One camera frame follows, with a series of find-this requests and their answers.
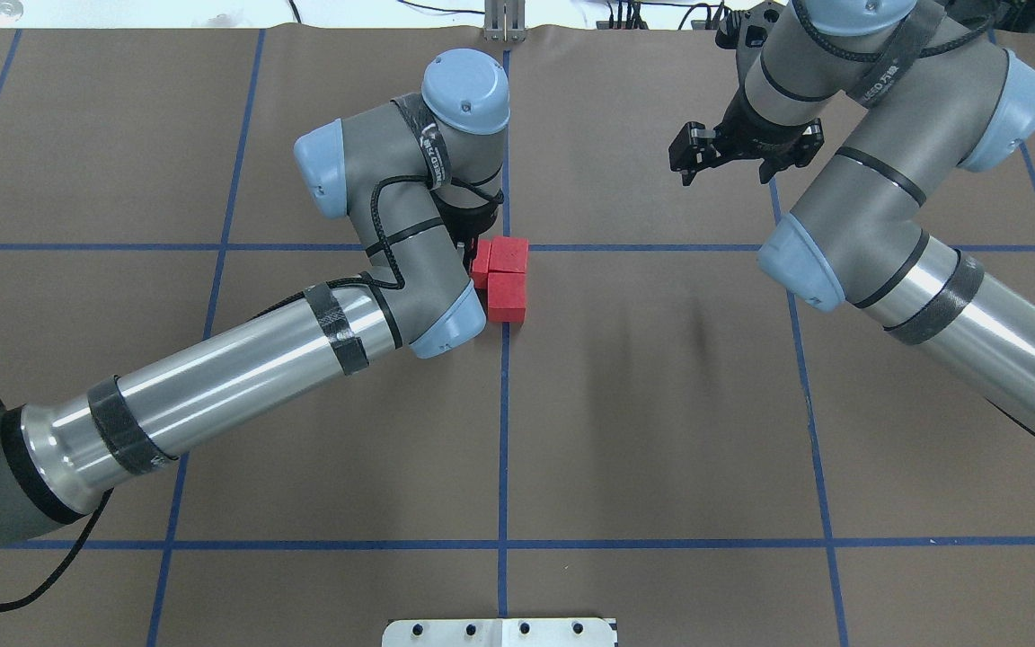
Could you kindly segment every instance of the metal bracket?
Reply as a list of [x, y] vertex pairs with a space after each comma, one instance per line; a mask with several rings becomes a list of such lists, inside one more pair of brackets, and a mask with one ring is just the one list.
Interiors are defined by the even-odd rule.
[[526, 40], [526, 0], [485, 0], [485, 40]]
[[617, 621], [607, 618], [507, 618], [396, 621], [382, 647], [617, 647]]

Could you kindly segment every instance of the stack of red blocks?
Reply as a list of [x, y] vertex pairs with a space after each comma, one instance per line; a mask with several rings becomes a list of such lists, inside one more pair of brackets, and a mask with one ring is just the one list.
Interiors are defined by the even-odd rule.
[[526, 269], [529, 240], [497, 236], [477, 241], [477, 257], [469, 269], [473, 286], [485, 291], [485, 319], [495, 324], [526, 320]]

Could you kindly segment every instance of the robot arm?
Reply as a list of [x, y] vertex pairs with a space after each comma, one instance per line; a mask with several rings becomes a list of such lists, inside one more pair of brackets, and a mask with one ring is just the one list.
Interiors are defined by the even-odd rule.
[[451, 235], [471, 256], [493, 224], [508, 119], [501, 66], [455, 50], [420, 94], [303, 136], [314, 200], [349, 214], [373, 269], [61, 405], [0, 401], [0, 546], [82, 519], [113, 487], [404, 344], [434, 357], [476, 336], [485, 317]]
[[837, 91], [857, 99], [865, 118], [761, 246], [761, 268], [819, 310], [865, 311], [1035, 435], [1035, 307], [912, 222], [954, 167], [985, 171], [1035, 130], [1035, 70], [983, 29], [933, 0], [760, 5], [740, 21], [724, 121], [702, 140], [686, 124], [671, 167], [687, 184], [699, 166], [763, 159], [768, 180]]

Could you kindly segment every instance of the blue joint cap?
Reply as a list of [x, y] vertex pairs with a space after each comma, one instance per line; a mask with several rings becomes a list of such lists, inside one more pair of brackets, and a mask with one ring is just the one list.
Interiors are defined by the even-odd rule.
[[327, 217], [346, 216], [346, 154], [342, 120], [333, 119], [295, 142], [295, 159], [317, 208]]
[[977, 147], [957, 165], [973, 173], [988, 171], [1001, 164], [1035, 130], [1035, 69], [1011, 50], [1005, 52], [1009, 54], [1009, 72], [1005, 75], [998, 108]]
[[774, 282], [821, 312], [833, 311], [846, 300], [833, 267], [792, 213], [781, 216], [772, 236], [757, 249], [757, 263]]
[[422, 332], [422, 336], [415, 340], [414, 344], [410, 344], [410, 350], [422, 359], [437, 357], [473, 340], [484, 328], [485, 312], [481, 311], [481, 302], [477, 300], [477, 292], [473, 291], [473, 283], [468, 283], [466, 290], [461, 292], [461, 296], [452, 302], [445, 315], [435, 321], [431, 329]]
[[425, 68], [422, 98], [439, 119], [471, 135], [494, 135], [509, 124], [509, 79], [487, 54], [449, 50]]
[[808, 8], [809, 21], [829, 36], [867, 36], [898, 24], [916, 7], [916, 0], [801, 1]]

